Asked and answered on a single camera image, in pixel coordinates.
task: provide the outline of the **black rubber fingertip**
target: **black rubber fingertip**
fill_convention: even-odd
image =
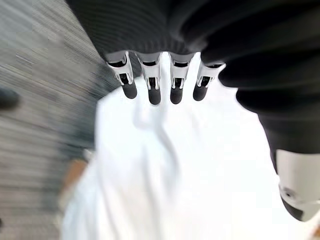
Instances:
[[[297,209],[297,208],[291,206],[282,197],[281,197],[281,200],[283,202],[285,209],[288,211],[288,213],[290,213],[291,216],[294,217],[295,219],[297,219],[298,221],[302,221],[302,216],[303,216],[304,212],[301,211],[300,209]]]
[[[205,98],[206,94],[207,94],[207,90],[208,88],[205,86],[194,86],[194,90],[193,90],[193,99],[196,101],[201,101]]]
[[[171,88],[170,100],[173,104],[179,104],[182,100],[183,90],[180,88]]]
[[[137,96],[137,87],[135,82],[133,82],[132,84],[125,84],[122,86],[124,95],[128,98],[128,99],[134,99]]]
[[[160,89],[148,90],[149,101],[152,105],[158,105],[161,102]]]

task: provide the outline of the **gray carpet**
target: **gray carpet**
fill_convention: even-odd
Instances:
[[[0,33],[0,87],[21,97],[0,111],[0,239],[58,239],[62,178],[94,147],[97,100],[120,84],[62,0],[2,0]]]

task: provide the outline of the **robotic hand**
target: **robotic hand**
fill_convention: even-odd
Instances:
[[[67,0],[124,94],[137,95],[141,71],[149,101],[161,101],[158,59],[171,57],[171,102],[201,52],[193,98],[217,78],[258,114],[279,175],[280,195],[300,221],[320,209],[319,0]],[[130,60],[129,52],[134,52]]]

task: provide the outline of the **crumpled white fabric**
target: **crumpled white fabric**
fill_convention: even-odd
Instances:
[[[160,105],[149,103],[141,77],[135,99],[120,88],[98,102],[95,157],[61,239],[308,239],[319,218],[303,223],[287,213],[263,128],[236,102],[236,90],[216,80],[194,101],[196,55],[182,102],[173,105],[167,53],[160,62]]]

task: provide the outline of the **white cloth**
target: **white cloth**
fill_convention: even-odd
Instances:
[[[317,219],[283,206],[258,118],[216,80],[205,99],[192,92],[196,55],[182,102],[170,103],[169,57],[161,57],[161,104],[122,89],[97,105],[96,155],[70,202],[63,240],[303,240]]]

